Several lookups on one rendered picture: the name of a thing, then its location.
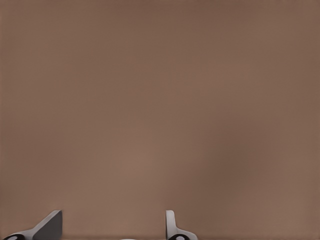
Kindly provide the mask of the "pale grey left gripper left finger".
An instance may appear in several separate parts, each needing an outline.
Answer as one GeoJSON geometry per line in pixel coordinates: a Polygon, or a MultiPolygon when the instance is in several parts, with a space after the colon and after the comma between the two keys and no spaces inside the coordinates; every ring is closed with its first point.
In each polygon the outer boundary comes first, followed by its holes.
{"type": "Polygon", "coordinates": [[[54,210],[35,227],[15,232],[3,240],[60,240],[63,235],[63,212],[54,210]]]}

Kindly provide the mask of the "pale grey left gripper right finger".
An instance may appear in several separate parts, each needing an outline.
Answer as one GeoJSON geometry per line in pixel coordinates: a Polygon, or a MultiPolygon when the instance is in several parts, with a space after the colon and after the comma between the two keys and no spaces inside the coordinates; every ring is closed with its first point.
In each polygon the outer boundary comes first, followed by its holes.
{"type": "Polygon", "coordinates": [[[198,240],[196,234],[177,227],[173,210],[165,211],[165,235],[166,240],[198,240]]]}

